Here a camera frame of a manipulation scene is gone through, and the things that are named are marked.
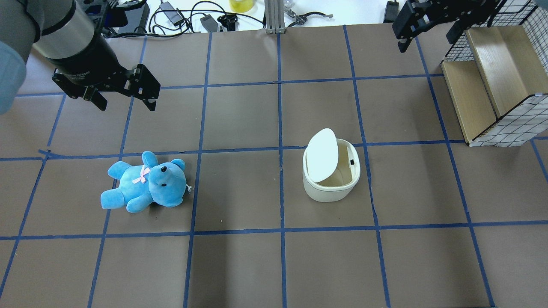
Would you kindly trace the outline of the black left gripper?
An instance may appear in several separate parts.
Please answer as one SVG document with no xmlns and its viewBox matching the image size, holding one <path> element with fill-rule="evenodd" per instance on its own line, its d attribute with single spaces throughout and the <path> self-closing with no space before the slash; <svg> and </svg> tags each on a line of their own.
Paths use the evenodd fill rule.
<svg viewBox="0 0 548 308">
<path fill-rule="evenodd" d="M 141 100 L 151 112 L 156 110 L 160 83 L 144 65 L 126 70 L 101 34 L 94 34 L 84 50 L 63 59 L 53 59 L 53 82 L 68 96 L 82 97 L 100 111 L 107 99 L 98 90 L 121 89 L 121 94 Z"/>
</svg>

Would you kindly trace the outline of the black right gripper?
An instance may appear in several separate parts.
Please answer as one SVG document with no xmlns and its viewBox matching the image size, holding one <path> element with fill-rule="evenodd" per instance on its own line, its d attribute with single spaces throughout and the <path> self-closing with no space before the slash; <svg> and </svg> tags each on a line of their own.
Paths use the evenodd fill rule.
<svg viewBox="0 0 548 308">
<path fill-rule="evenodd" d="M 445 19 L 458 18 L 446 33 L 448 43 L 454 44 L 476 23 L 472 18 L 486 19 L 506 3 L 507 0 L 406 0 L 392 23 L 399 51 L 405 53 L 415 37 Z"/>
</svg>

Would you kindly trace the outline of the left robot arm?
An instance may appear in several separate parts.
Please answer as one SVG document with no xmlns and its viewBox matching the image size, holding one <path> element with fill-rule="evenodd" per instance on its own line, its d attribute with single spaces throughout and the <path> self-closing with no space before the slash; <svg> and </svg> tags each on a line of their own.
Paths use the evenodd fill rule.
<svg viewBox="0 0 548 308">
<path fill-rule="evenodd" d="M 160 84 L 144 64 L 121 65 L 104 38 L 127 25 L 127 11 L 144 0 L 3 0 L 1 2 L 1 113 L 7 113 L 26 79 L 36 50 L 55 68 L 52 81 L 72 99 L 104 111 L 104 92 L 141 100 L 155 111 Z"/>
</svg>

